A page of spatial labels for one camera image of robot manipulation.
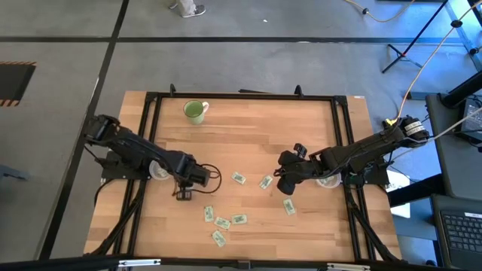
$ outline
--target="wooden tabletop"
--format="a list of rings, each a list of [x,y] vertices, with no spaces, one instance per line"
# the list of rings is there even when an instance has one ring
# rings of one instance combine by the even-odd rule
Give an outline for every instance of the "wooden tabletop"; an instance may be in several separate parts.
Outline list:
[[[128,91],[120,110],[122,126],[137,131],[145,92]],[[188,123],[183,105],[188,99],[163,99],[156,144],[193,154],[198,163],[216,165],[222,173],[221,188],[214,194],[193,193],[188,202],[171,196],[173,180],[149,181],[145,191],[135,255],[252,260],[353,261],[351,236],[343,188],[326,189],[313,180],[299,184],[291,196],[296,214],[288,216],[282,201],[288,196],[276,188],[278,178],[262,190],[265,175],[279,168],[284,150],[301,143],[308,153],[336,145],[329,102],[244,99],[207,99],[210,107],[199,126]],[[365,99],[348,97],[355,140],[373,134]],[[147,131],[151,126],[152,111]],[[244,185],[232,180],[243,174]],[[204,190],[218,185],[213,179]],[[97,248],[119,218],[125,180],[116,180],[99,194],[85,252]],[[400,257],[398,241],[385,192],[365,186],[370,222],[390,251]],[[204,222],[204,207],[213,206],[215,217],[230,219],[246,214],[248,223],[223,230]],[[219,248],[211,235],[220,230],[227,244]],[[123,242],[126,251],[130,226]],[[358,226],[362,254],[363,231]]]

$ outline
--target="black keyboard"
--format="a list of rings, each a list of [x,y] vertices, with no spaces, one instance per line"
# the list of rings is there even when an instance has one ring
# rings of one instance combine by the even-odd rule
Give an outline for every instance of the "black keyboard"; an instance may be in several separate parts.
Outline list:
[[[482,218],[473,218],[464,212],[442,211],[441,214],[449,248],[482,254]]]

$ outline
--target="paper money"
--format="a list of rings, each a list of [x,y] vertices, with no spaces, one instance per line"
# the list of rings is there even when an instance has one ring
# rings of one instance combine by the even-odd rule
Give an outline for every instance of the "paper money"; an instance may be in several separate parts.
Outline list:
[[[214,221],[214,224],[216,226],[219,226],[225,230],[229,229],[229,226],[231,225],[231,222],[229,220],[217,217],[216,220]]]
[[[244,184],[244,182],[246,181],[246,177],[239,174],[238,172],[235,172],[232,174],[231,178],[234,180],[234,181],[237,181],[239,182],[240,184]]]
[[[261,187],[261,189],[266,189],[267,187],[270,186],[272,180],[273,178],[271,178],[271,176],[266,175],[264,176],[263,181],[261,181],[259,186]]]
[[[214,233],[212,233],[212,238],[214,239],[216,244],[218,244],[218,247],[226,245],[226,239],[219,230],[216,230]]]
[[[296,213],[296,210],[294,209],[294,205],[291,199],[283,200],[283,205],[285,206],[286,214],[293,215],[294,213]]]
[[[248,216],[247,215],[233,215],[231,217],[231,221],[233,222],[233,225],[246,224],[246,223],[248,223]]]
[[[204,207],[204,221],[205,222],[214,221],[214,210],[212,209],[212,206]]]

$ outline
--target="gray floor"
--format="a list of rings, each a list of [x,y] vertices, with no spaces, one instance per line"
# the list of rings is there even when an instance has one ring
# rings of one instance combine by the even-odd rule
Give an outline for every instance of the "gray floor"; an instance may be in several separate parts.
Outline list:
[[[207,4],[208,13],[182,20],[165,9],[166,1],[131,1],[121,35],[413,37],[438,6],[416,4],[399,21],[380,25],[342,0],[200,2]],[[403,5],[360,2],[379,17]],[[0,25],[6,26],[0,35],[110,35],[120,6],[114,0],[7,0],[0,2]],[[449,25],[443,11],[424,36],[441,38]],[[28,181],[6,178],[0,183],[0,262],[34,257],[105,49],[106,44],[0,44],[0,60],[38,62],[19,107],[0,108],[0,127],[8,128],[0,132],[0,164],[32,175]],[[424,62],[434,49],[417,45],[409,56]],[[117,44],[97,113],[117,115],[126,90],[167,91],[171,83],[182,92],[232,93],[240,88],[292,93],[300,84],[310,94],[366,96],[378,131],[381,120],[395,116],[401,94],[417,73],[416,66],[400,62],[382,75],[394,57],[385,44]],[[475,72],[464,47],[443,46],[413,90],[446,92]],[[409,101],[404,114],[424,118],[424,102]],[[418,179],[440,172],[433,145],[402,157],[395,166]],[[84,155],[54,257],[82,253],[99,173],[99,166]],[[400,240],[410,262],[432,257],[425,253],[431,243]],[[423,248],[413,253],[418,245]]]

